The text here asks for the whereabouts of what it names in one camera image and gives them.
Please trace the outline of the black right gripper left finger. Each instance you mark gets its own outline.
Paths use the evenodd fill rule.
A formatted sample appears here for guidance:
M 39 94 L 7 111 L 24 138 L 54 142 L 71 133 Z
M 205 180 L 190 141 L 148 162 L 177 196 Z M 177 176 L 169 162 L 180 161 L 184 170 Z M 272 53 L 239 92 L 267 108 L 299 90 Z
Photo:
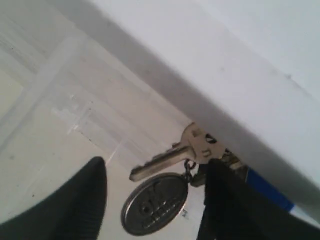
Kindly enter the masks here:
M 1 223 L 2 240 L 96 240 L 107 206 L 102 157 L 88 161 L 51 195 Z

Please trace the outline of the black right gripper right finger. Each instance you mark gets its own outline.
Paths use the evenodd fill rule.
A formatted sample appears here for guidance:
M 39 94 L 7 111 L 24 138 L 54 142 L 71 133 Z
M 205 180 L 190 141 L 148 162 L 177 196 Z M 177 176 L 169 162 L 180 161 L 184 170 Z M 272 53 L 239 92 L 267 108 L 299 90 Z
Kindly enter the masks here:
M 318 240 L 319 228 L 244 183 L 219 159 L 206 166 L 199 240 Z

